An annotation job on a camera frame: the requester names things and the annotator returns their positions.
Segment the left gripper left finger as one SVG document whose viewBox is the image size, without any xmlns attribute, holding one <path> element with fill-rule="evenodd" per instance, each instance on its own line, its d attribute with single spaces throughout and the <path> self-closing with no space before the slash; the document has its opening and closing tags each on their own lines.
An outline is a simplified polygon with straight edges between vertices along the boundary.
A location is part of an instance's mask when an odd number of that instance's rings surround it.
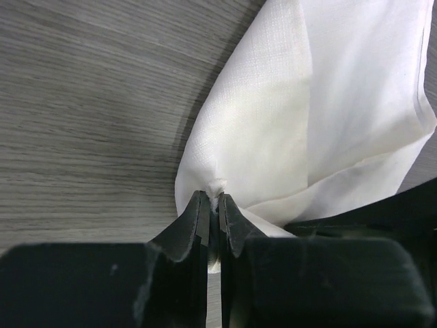
<svg viewBox="0 0 437 328">
<path fill-rule="evenodd" d="M 34 243 L 1 257 L 2 327 L 204 327 L 210 201 L 146 243 Z"/>
</svg>

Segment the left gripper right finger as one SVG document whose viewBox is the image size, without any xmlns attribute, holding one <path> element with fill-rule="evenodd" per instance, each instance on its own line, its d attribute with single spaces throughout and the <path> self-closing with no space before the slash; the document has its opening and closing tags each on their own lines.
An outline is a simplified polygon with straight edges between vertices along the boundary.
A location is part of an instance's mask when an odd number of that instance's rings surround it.
<svg viewBox="0 0 437 328">
<path fill-rule="evenodd" d="M 435 327 L 410 253 L 387 238 L 268 237 L 218 201 L 224 327 Z"/>
</svg>

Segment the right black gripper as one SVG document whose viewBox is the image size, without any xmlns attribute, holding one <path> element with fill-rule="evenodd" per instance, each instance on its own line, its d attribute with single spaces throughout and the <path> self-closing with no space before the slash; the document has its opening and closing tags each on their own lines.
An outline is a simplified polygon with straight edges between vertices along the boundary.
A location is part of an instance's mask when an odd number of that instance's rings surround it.
<svg viewBox="0 0 437 328">
<path fill-rule="evenodd" d="M 436 180 L 340 215 L 294 221 L 297 236 L 378 237 L 397 241 L 412 256 L 436 305 Z"/>
</svg>

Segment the white cloth napkin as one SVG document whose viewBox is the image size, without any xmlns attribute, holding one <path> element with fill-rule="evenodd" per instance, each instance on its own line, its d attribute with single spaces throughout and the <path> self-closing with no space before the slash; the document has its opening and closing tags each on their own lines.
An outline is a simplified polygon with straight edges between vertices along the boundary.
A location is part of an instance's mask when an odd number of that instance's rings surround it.
<svg viewBox="0 0 437 328">
<path fill-rule="evenodd" d="M 432 1 L 267 1 L 201 107 L 175 178 L 268 236 L 395 195 L 436 116 Z"/>
</svg>

